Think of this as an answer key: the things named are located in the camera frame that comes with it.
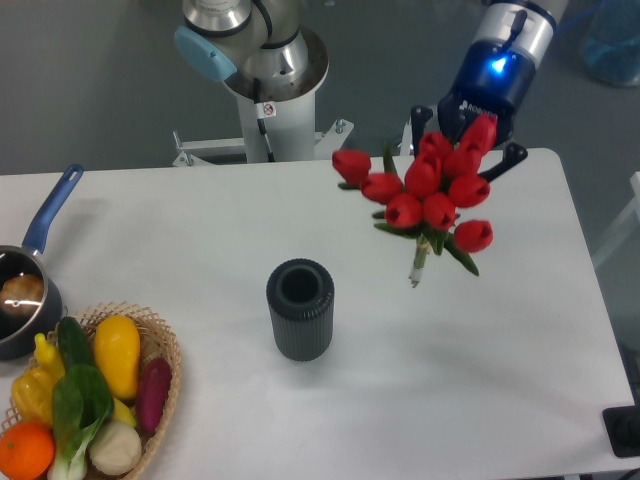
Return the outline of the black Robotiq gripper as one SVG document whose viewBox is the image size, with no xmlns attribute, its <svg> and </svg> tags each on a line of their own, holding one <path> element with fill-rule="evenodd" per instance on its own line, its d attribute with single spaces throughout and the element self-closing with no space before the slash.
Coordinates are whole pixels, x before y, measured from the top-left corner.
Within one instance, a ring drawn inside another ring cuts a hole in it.
<svg viewBox="0 0 640 480">
<path fill-rule="evenodd" d="M 449 93 L 437 106 L 439 129 L 450 140 L 458 141 L 477 117 L 485 113 L 497 120 L 496 146 L 508 141 L 514 119 L 535 76 L 535 64 L 514 51 L 502 51 L 491 41 L 478 41 L 468 49 Z M 414 105 L 410 111 L 411 144 L 418 155 L 420 141 L 433 110 Z M 509 142 L 501 160 L 479 174 L 491 183 L 528 157 L 528 150 Z"/>
</svg>

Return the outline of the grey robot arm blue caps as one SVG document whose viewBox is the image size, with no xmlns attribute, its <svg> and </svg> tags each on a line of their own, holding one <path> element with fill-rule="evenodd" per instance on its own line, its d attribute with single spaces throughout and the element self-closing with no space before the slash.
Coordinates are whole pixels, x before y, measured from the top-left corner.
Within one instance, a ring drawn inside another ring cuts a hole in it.
<svg viewBox="0 0 640 480">
<path fill-rule="evenodd" d="M 506 144 L 514 119 L 553 38 L 564 1 L 489 1 L 447 95 L 437 106 L 416 105 L 402 150 L 418 154 L 426 126 L 456 142 L 482 114 L 497 121 Z M 325 45 L 301 26 L 296 1 L 185 1 L 174 43 L 202 76 L 235 96 L 250 163 L 324 158 L 347 129 L 315 132 L 315 93 L 328 72 Z"/>
</svg>

